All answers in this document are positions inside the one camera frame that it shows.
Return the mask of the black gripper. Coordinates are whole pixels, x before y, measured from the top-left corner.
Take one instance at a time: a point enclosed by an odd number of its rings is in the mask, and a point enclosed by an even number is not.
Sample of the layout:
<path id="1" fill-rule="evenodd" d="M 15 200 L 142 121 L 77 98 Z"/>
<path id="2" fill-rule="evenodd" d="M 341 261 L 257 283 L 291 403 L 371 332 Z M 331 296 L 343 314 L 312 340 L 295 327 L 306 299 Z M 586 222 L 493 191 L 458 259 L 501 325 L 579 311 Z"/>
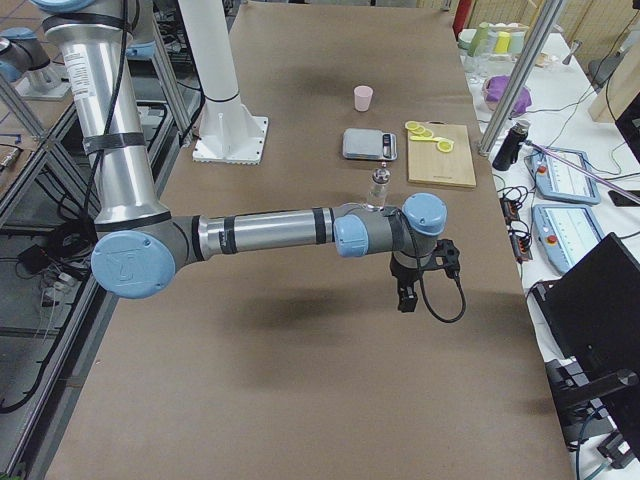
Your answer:
<path id="1" fill-rule="evenodd" d="M 452 240 L 440 239 L 435 249 L 420 258 L 422 271 L 444 270 L 448 278 L 458 278 L 458 249 Z M 419 279 L 417 260 L 401 251 L 393 252 L 390 261 L 392 276 L 397 281 L 398 307 L 402 313 L 414 312 L 418 303 L 416 283 Z"/>

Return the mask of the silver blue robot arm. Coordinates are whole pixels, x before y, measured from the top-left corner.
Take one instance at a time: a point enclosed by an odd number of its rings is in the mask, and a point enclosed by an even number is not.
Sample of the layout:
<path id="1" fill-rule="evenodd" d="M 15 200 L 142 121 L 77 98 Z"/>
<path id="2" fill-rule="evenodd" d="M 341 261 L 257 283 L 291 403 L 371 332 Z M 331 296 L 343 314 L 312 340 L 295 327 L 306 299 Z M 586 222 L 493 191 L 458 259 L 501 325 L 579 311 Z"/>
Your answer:
<path id="1" fill-rule="evenodd" d="M 332 243 L 343 257 L 389 253 L 399 309 L 427 298 L 423 275 L 460 277 L 459 252 L 442 235 L 444 202 L 418 193 L 401 207 L 335 208 L 179 217 L 156 194 L 126 62 L 151 29 L 147 1 L 41 1 L 43 29 L 69 74 L 101 209 L 91 255 L 95 279 L 123 298 L 152 296 L 183 267 L 216 255 Z"/>

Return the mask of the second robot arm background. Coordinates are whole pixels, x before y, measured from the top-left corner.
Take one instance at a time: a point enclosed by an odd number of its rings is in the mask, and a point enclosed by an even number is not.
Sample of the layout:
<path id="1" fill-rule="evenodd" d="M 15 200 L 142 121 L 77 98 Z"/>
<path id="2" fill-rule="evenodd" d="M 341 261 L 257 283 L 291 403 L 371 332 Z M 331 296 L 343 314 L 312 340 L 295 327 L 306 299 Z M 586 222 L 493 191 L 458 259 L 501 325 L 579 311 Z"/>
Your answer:
<path id="1" fill-rule="evenodd" d="M 26 27 L 1 32 L 1 76 L 25 100 L 61 101 L 70 90 L 65 67 L 50 59 Z"/>

